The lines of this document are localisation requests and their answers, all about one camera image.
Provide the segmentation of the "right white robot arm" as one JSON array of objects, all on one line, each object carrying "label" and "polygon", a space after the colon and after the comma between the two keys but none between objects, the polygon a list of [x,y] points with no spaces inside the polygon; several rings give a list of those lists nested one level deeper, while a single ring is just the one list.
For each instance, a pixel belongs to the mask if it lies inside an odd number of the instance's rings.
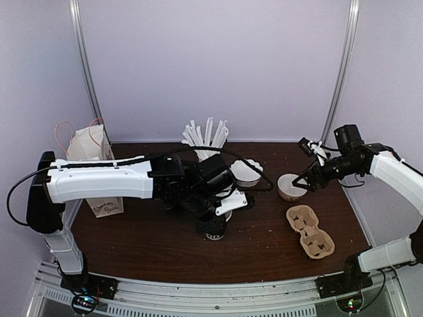
[{"label": "right white robot arm", "polygon": [[[422,213],[422,173],[407,164],[397,152],[380,143],[366,144],[357,125],[343,125],[334,130],[339,156],[328,158],[328,150],[320,141],[302,138],[299,148],[315,162],[304,170],[292,185],[307,191],[326,188],[331,180],[345,176],[371,175],[401,194],[419,213]],[[353,291],[364,281],[364,274],[371,271],[422,263],[422,225],[404,238],[392,240],[353,256],[351,267],[339,277],[343,291]]]}]

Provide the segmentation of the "cardboard cup carrier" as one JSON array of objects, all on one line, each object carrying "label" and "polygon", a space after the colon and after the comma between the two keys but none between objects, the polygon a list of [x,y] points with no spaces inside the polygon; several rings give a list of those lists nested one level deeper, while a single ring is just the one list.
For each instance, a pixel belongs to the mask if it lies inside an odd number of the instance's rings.
[{"label": "cardboard cup carrier", "polygon": [[332,238],[319,228],[319,219],[308,205],[296,205],[286,211],[290,227],[300,234],[299,242],[312,260],[332,255],[335,244]]}]

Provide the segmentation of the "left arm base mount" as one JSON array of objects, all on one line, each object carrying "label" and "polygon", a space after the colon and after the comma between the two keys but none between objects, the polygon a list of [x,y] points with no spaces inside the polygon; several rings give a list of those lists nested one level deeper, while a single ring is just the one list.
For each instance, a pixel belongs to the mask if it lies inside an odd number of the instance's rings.
[{"label": "left arm base mount", "polygon": [[68,275],[58,270],[61,275],[61,287],[72,293],[86,294],[100,299],[113,300],[118,288],[118,280],[87,273]]}]

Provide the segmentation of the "right aluminium post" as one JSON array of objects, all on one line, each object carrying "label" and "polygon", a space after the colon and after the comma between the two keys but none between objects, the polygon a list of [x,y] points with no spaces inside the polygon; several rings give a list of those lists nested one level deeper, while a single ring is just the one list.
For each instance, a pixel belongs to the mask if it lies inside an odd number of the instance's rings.
[{"label": "right aluminium post", "polygon": [[338,110],[340,100],[342,97],[342,91],[344,84],[346,82],[346,77],[348,73],[348,66],[352,57],[354,50],[354,44],[356,40],[356,34],[358,29],[358,21],[360,15],[360,1],[351,0],[350,7],[348,11],[348,18],[346,21],[346,31],[344,36],[344,43],[342,47],[342,54],[340,58],[340,64],[338,68],[338,74],[335,81],[335,86],[330,101],[330,106],[323,128],[323,133],[321,135],[321,140],[325,144],[328,141],[331,127],[334,123],[336,112]]}]

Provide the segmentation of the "aluminium front rail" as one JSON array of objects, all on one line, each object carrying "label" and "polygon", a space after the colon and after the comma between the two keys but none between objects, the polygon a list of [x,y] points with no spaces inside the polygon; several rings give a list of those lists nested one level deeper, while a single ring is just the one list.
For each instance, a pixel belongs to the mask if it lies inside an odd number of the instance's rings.
[{"label": "aluminium front rail", "polygon": [[93,316],[410,316],[396,273],[375,273],[362,291],[322,298],[315,277],[239,284],[160,283],[119,278]]}]

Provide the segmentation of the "white cup of straws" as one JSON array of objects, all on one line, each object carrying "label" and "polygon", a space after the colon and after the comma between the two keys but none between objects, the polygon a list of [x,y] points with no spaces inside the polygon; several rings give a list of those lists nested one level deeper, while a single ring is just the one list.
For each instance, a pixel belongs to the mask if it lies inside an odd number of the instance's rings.
[{"label": "white cup of straws", "polygon": [[194,150],[198,160],[202,162],[214,154],[219,154],[219,151],[213,151],[212,148],[223,148],[228,136],[227,120],[219,120],[218,124],[214,125],[213,117],[208,117],[204,128],[197,125],[194,120],[190,120],[182,132],[181,143],[190,147],[207,147],[203,150]]}]

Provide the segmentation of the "white paper bag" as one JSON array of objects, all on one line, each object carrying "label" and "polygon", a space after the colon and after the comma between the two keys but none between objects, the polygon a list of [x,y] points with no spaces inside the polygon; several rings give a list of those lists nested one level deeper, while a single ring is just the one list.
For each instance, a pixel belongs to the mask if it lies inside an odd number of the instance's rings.
[{"label": "white paper bag", "polygon": [[[58,137],[58,130],[61,125],[67,124],[71,127],[71,137],[68,146],[64,146]],[[87,162],[93,166],[96,162],[114,160],[110,142],[105,132],[105,121],[103,118],[94,119],[88,127],[75,130],[68,121],[59,122],[54,131],[56,141],[65,152],[70,162]],[[122,197],[94,197],[87,198],[91,211],[96,218],[121,214],[124,212]]]}]

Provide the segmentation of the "aluminium post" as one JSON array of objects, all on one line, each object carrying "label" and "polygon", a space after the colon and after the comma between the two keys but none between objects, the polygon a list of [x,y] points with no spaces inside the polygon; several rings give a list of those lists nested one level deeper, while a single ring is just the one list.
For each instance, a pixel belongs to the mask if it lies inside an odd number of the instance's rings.
[{"label": "aluminium post", "polygon": [[100,118],[103,117],[102,111],[100,109],[100,104],[98,102],[98,96],[95,89],[95,83],[93,80],[93,75],[89,63],[89,56],[87,52],[87,46],[85,43],[83,22],[81,18],[80,3],[78,0],[69,0],[69,8],[71,13],[71,20],[73,24],[73,29],[75,33],[77,49],[79,52],[79,59],[81,63],[81,68],[83,72],[83,81],[85,88],[87,90],[89,104],[93,112],[94,117]]},{"label": "aluminium post", "polygon": [[335,86],[330,101],[330,106],[323,128],[323,133],[321,135],[321,140],[325,144],[328,141],[331,127],[334,123],[336,112],[338,110],[340,100],[342,97],[342,91],[344,84],[346,82],[346,77],[348,73],[348,66],[352,57],[354,50],[354,44],[356,40],[356,34],[358,29],[358,21],[360,15],[360,1],[351,0],[350,7],[348,11],[348,18],[346,21],[346,31],[344,36],[344,43],[342,47],[342,54],[340,58],[340,64],[338,68],[338,74],[335,81]]}]

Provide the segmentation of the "left aluminium post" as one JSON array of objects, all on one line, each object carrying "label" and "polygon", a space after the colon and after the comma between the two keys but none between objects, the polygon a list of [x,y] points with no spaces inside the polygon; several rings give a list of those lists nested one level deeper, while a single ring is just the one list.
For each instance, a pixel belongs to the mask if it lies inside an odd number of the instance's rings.
[{"label": "left aluminium post", "polygon": [[98,96],[95,89],[95,83],[93,80],[93,75],[89,63],[89,56],[87,52],[87,46],[85,43],[83,22],[81,18],[80,3],[78,0],[69,0],[69,8],[71,13],[71,20],[73,24],[73,29],[75,33],[77,49],[79,52],[79,59],[81,63],[81,68],[83,72],[83,81],[85,88],[87,90],[89,104],[93,112],[94,117],[100,118],[103,117],[102,111],[100,109],[100,104],[98,102]]}]

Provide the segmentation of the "white scalloped bowl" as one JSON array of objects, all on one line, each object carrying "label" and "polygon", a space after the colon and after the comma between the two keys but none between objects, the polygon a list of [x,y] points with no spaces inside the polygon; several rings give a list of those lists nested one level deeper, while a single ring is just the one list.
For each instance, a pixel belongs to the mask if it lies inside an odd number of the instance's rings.
[{"label": "white scalloped bowl", "polygon": [[256,186],[262,176],[253,170],[251,167],[247,166],[243,161],[236,160],[231,166],[230,169],[237,180],[237,184],[240,187],[251,188]]}]

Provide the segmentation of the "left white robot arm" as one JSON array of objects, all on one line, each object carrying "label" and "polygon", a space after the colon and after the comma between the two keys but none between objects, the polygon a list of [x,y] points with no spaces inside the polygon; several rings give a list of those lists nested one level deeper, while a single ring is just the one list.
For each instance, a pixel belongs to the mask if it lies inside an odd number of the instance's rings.
[{"label": "left white robot arm", "polygon": [[228,215],[245,204],[220,155],[197,164],[175,154],[71,162],[44,153],[30,186],[26,221],[44,236],[62,272],[80,293],[91,292],[95,279],[86,272],[83,253],[61,214],[67,201],[106,197],[160,199],[165,207],[191,213],[212,239],[224,235]]}]

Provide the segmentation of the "white round bowl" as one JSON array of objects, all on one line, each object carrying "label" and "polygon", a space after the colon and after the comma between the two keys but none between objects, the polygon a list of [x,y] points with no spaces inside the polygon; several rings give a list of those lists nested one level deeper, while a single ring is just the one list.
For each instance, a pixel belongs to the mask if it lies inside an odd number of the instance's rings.
[{"label": "white round bowl", "polygon": [[283,174],[278,178],[278,193],[285,201],[298,201],[307,193],[306,189],[298,188],[292,184],[297,177],[297,174]]}]

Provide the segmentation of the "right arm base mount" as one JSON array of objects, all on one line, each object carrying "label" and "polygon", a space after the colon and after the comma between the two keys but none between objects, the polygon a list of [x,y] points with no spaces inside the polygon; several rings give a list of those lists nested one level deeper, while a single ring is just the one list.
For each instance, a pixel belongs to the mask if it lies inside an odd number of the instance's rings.
[{"label": "right arm base mount", "polygon": [[317,290],[321,299],[338,297],[348,293],[371,287],[373,281],[369,275],[361,275],[355,279],[349,278],[345,273],[338,273],[329,276],[319,276],[315,280]]}]

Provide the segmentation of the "stack of paper cups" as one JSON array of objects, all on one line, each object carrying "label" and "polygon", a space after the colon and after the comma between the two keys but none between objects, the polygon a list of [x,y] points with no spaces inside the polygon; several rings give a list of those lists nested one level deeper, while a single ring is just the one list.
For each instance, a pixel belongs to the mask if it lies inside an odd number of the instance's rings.
[{"label": "stack of paper cups", "polygon": [[223,215],[215,215],[208,221],[202,221],[200,228],[202,233],[205,234],[206,238],[212,241],[221,240],[228,225],[229,220],[232,217],[232,212],[225,213]]}]

